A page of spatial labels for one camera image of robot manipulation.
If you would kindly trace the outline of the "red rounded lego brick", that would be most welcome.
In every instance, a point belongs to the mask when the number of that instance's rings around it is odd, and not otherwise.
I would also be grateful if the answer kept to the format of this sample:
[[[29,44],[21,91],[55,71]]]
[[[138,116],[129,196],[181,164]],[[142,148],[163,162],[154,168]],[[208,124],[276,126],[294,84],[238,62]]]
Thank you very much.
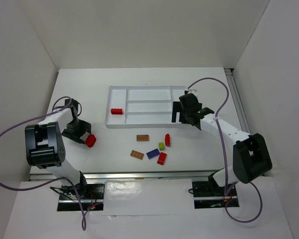
[[[85,140],[85,144],[88,147],[93,147],[94,144],[96,143],[96,141],[97,141],[97,138],[93,134],[89,134]]]

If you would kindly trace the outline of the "red flower lego brick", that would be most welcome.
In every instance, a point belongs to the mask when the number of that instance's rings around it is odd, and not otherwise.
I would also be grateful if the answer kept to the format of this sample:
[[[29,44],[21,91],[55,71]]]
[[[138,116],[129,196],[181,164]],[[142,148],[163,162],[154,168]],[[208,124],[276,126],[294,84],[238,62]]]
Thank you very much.
[[[170,145],[171,145],[171,141],[170,141],[170,134],[169,134],[169,133],[167,133],[167,134],[165,135],[164,142],[165,142],[165,145],[166,145],[167,147],[170,147]]]

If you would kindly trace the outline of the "small green lego brick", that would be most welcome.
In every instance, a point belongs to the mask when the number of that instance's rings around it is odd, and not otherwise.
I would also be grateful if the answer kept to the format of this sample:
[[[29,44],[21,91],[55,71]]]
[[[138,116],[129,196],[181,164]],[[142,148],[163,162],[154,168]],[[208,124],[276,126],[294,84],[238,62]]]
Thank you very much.
[[[163,151],[165,149],[165,146],[164,146],[163,142],[159,142],[158,146],[159,146],[160,151]]]

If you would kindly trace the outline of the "red rectangular lego brick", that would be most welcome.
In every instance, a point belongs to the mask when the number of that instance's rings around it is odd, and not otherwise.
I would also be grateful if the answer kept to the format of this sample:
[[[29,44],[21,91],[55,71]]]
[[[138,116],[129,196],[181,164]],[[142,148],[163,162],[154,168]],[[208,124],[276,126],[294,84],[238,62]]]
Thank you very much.
[[[110,110],[110,112],[112,115],[123,115],[124,114],[123,109],[117,109],[117,108],[112,108]]]

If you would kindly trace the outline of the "orange lego plate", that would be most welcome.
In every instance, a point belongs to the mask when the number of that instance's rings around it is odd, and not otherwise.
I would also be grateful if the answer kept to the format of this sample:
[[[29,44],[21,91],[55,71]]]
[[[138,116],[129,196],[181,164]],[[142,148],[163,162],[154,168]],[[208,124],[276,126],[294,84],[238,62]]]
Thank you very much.
[[[136,137],[137,141],[149,141],[150,137],[148,134],[138,134]]]
[[[132,150],[130,156],[136,159],[143,160],[144,154],[135,150]]]

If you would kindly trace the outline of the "red and green lego brick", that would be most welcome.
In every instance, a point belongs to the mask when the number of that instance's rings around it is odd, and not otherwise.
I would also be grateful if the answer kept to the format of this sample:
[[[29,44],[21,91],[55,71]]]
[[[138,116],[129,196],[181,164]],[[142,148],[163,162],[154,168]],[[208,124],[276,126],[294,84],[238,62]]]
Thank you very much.
[[[167,158],[167,154],[161,152],[159,157],[158,157],[157,164],[164,165],[164,163],[166,161],[166,158]]]

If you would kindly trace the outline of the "blue lego plate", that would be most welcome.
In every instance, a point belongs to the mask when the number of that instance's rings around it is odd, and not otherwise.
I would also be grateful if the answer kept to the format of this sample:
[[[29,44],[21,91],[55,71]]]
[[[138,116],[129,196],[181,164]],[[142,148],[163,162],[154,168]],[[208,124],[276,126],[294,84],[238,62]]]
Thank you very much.
[[[160,151],[156,148],[146,153],[148,159],[153,159],[160,155]]]

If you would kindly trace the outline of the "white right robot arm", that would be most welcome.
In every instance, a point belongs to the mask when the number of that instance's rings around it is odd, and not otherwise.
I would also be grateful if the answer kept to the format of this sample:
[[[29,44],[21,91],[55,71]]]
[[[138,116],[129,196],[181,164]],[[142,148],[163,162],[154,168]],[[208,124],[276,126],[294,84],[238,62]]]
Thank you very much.
[[[209,183],[214,187],[238,182],[248,184],[272,169],[268,148],[261,134],[251,135],[230,125],[212,109],[203,108],[193,93],[186,93],[179,97],[178,102],[173,102],[172,123],[176,122],[177,114],[180,123],[210,133],[221,141],[224,149],[231,150],[232,164],[225,162],[224,168],[208,176]]]

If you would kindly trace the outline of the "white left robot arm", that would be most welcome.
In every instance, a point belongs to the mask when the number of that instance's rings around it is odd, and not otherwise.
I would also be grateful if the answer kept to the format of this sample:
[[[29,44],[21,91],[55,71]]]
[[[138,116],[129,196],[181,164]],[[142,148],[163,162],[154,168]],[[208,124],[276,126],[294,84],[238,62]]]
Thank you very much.
[[[63,138],[93,147],[97,139],[90,123],[79,119],[81,104],[70,97],[62,97],[63,106],[53,105],[51,113],[38,124],[25,127],[26,159],[30,166],[44,169],[61,178],[63,192],[87,192],[83,173],[66,160]]]

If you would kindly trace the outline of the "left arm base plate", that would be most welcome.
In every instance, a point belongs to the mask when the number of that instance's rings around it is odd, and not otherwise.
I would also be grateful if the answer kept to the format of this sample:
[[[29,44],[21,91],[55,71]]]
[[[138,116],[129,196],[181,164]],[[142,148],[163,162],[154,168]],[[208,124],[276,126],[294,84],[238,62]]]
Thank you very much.
[[[80,211],[80,206],[72,187],[50,187],[50,189],[59,195],[58,212],[73,212]],[[102,211],[104,204],[104,183],[87,184],[86,191],[79,192],[79,197],[82,203],[83,210],[90,208],[91,211]]]

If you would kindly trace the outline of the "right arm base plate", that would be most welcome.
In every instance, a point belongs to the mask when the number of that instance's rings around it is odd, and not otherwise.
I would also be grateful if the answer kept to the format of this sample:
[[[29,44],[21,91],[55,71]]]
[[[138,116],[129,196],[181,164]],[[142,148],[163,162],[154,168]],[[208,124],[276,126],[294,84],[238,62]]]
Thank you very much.
[[[207,181],[193,181],[188,192],[193,195],[195,209],[225,208],[227,203],[228,207],[240,206],[235,187],[225,196],[224,187],[213,188]]]

